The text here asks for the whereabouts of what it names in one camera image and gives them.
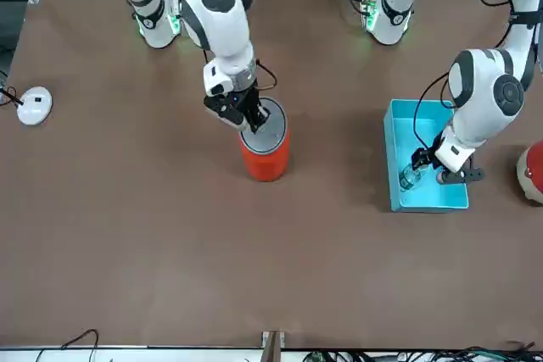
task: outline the red cylindrical container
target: red cylindrical container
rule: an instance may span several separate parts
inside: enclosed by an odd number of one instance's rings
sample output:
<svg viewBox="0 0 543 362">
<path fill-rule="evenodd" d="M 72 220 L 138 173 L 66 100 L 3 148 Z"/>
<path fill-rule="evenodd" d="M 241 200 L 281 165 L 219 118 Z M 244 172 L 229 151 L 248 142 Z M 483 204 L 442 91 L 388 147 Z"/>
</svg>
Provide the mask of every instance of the red cylindrical container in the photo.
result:
<svg viewBox="0 0 543 362">
<path fill-rule="evenodd" d="M 240 144 L 247 171 L 258 181 L 275 181 L 287 169 L 290 153 L 290 133 L 287 115 L 281 105 L 270 97 L 260 103 L 270 111 L 270 117 L 260 129 L 241 132 Z"/>
<path fill-rule="evenodd" d="M 526 198 L 543 204 L 543 140 L 520 156 L 517 177 Z"/>
</svg>

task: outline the brown table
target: brown table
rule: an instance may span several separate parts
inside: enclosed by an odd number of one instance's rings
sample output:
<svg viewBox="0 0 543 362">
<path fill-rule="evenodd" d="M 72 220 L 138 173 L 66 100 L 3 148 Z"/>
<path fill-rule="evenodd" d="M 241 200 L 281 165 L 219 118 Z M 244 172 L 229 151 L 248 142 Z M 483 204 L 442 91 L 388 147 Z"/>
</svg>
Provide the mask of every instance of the brown table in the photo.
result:
<svg viewBox="0 0 543 362">
<path fill-rule="evenodd" d="M 418 0 L 404 41 L 381 47 L 345 0 L 256 0 L 253 43 L 292 130 L 288 173 L 260 184 L 204 111 L 190 40 L 150 49 L 124 0 L 30 7 L 9 81 L 46 86 L 54 107 L 34 129 L 0 114 L 0 343 L 94 327 L 106 344 L 256 346 L 283 330 L 289 347 L 543 348 L 543 209 L 513 170 L 543 137 L 539 74 L 477 153 L 488 178 L 469 210 L 389 212 L 389 100 L 494 45 L 506 12 Z"/>
</svg>

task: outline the clear bottle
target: clear bottle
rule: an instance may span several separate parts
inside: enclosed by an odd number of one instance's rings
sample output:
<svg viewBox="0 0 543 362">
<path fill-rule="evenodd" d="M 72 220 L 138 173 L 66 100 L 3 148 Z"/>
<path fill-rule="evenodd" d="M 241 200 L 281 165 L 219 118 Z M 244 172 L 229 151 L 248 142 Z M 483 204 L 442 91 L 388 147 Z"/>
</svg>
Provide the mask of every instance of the clear bottle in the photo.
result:
<svg viewBox="0 0 543 362">
<path fill-rule="evenodd" d="M 400 188 L 401 191 L 412 190 L 413 187 L 419 184 L 419 181 L 423 178 L 423 175 L 428 170 L 428 165 L 421 165 L 417 169 L 413 169 L 412 164 L 408 164 L 400 172 Z"/>
</svg>

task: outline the white round device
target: white round device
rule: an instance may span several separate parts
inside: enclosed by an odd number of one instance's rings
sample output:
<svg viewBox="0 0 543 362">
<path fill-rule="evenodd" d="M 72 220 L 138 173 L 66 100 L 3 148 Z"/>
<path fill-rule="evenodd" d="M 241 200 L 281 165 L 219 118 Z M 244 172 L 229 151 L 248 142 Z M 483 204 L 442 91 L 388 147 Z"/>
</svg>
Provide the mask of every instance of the white round device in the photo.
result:
<svg viewBox="0 0 543 362">
<path fill-rule="evenodd" d="M 53 97 L 47 89 L 36 86 L 20 97 L 22 105 L 17 105 L 17 116 L 25 125 L 39 125 L 51 112 Z"/>
</svg>

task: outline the blue plastic box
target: blue plastic box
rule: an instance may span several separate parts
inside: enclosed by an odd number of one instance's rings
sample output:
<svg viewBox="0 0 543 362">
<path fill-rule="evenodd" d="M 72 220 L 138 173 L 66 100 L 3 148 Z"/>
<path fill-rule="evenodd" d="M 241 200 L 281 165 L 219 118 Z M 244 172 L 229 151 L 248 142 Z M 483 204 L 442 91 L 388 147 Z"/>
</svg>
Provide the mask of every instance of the blue plastic box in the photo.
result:
<svg viewBox="0 0 543 362">
<path fill-rule="evenodd" d="M 394 212 L 444 213 L 466 209 L 465 184 L 441 185 L 436 181 L 439 170 L 429 169 L 412 190 L 400 189 L 400 172 L 411 162 L 411 155 L 420 148 L 413 133 L 416 100 L 393 99 L 384 116 L 384 138 L 389 169 L 390 206 Z M 436 135 L 452 117 L 440 101 L 423 101 L 417 113 L 417 133 L 431 145 Z"/>
</svg>

